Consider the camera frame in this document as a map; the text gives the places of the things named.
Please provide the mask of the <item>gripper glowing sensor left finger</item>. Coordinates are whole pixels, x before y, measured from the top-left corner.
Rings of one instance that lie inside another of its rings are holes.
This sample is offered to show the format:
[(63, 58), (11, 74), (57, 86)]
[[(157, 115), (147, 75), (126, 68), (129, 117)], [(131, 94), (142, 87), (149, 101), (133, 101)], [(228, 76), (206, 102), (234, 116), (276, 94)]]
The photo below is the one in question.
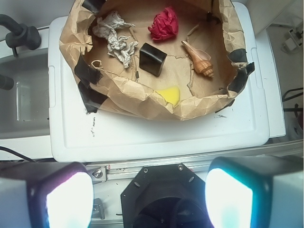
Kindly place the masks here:
[(93, 201), (92, 178), (81, 163), (0, 165), (2, 228), (86, 228)]

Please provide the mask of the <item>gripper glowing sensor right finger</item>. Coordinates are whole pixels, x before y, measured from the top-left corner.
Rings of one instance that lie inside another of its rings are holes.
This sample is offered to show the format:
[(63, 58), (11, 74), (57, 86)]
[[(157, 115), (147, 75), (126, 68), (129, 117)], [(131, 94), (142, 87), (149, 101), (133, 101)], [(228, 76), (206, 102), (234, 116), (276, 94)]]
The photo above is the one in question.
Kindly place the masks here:
[(304, 159), (217, 157), (206, 176), (205, 201), (216, 228), (302, 228)]

